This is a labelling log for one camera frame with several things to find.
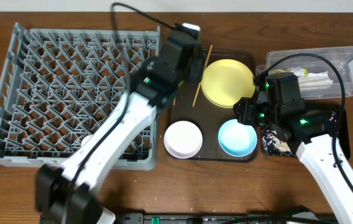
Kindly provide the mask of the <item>white shallow bowl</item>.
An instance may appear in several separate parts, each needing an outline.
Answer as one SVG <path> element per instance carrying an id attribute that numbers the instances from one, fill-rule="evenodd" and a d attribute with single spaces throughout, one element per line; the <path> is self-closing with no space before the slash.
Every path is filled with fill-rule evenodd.
<path id="1" fill-rule="evenodd" d="M 194 123 L 177 121 L 167 128 L 163 142 L 171 156 L 177 159 L 188 159 L 201 149 L 203 135 Z"/>

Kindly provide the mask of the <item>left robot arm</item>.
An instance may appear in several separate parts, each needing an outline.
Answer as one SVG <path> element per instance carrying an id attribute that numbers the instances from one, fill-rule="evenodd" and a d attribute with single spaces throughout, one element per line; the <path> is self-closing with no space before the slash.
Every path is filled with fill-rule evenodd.
<path id="1" fill-rule="evenodd" d="M 135 137 L 171 105 L 178 88 L 199 82 L 203 54 L 165 53 L 147 59 L 111 115 L 81 148 L 35 180 L 35 207 L 51 223 L 114 223 L 116 215 L 96 198 L 109 172 Z"/>

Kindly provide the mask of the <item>yellow round plate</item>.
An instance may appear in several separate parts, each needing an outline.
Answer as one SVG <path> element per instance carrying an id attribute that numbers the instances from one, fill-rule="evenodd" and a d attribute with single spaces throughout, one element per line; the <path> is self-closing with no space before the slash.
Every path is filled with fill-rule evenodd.
<path id="1" fill-rule="evenodd" d="M 242 62 L 217 60 L 204 70 L 201 89 L 214 105 L 232 108 L 242 97 L 251 98 L 255 92 L 253 73 Z"/>

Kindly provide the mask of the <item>white cup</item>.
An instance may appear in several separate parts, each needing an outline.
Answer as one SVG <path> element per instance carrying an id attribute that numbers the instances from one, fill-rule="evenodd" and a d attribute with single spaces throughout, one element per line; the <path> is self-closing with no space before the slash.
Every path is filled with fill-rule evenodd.
<path id="1" fill-rule="evenodd" d="M 81 147 L 83 147 L 90 139 L 91 139 L 92 135 L 87 135 L 83 138 L 83 140 L 81 141 Z"/>

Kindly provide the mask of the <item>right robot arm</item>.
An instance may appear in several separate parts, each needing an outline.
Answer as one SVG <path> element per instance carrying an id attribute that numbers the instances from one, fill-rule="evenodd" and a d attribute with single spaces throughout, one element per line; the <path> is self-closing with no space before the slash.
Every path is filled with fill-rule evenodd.
<path id="1" fill-rule="evenodd" d="M 308 110 L 303 99 L 253 98 L 241 98 L 233 111 L 241 124 L 275 130 L 314 177 L 337 221 L 353 223 L 353 169 L 340 148 L 334 112 Z"/>

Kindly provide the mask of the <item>light blue bowl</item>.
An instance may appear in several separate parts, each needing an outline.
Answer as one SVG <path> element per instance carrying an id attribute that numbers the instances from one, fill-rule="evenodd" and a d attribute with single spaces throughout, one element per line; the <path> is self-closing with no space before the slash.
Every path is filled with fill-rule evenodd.
<path id="1" fill-rule="evenodd" d="M 218 131 L 221 149 L 233 157 L 248 156 L 257 147 L 257 140 L 254 127 L 240 124 L 236 119 L 226 121 Z"/>

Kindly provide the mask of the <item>green snack wrapper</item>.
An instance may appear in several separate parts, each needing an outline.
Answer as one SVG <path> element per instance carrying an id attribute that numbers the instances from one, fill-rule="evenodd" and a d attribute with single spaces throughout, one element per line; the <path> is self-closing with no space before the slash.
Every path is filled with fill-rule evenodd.
<path id="1" fill-rule="evenodd" d="M 284 72 L 291 72 L 298 77 L 307 77 L 309 74 L 308 70 L 303 67 L 293 67 L 293 68 L 286 68 L 286 69 L 277 68 L 269 71 L 269 74 L 273 75 L 276 73 L 284 73 Z"/>

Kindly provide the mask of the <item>white napkin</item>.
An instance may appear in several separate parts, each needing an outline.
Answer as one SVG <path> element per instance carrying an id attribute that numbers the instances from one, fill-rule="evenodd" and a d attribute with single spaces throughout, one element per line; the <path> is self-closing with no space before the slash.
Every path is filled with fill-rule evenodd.
<path id="1" fill-rule="evenodd" d="M 328 72 L 308 73 L 299 76 L 298 83 L 300 87 L 330 86 L 333 81 L 329 78 Z"/>

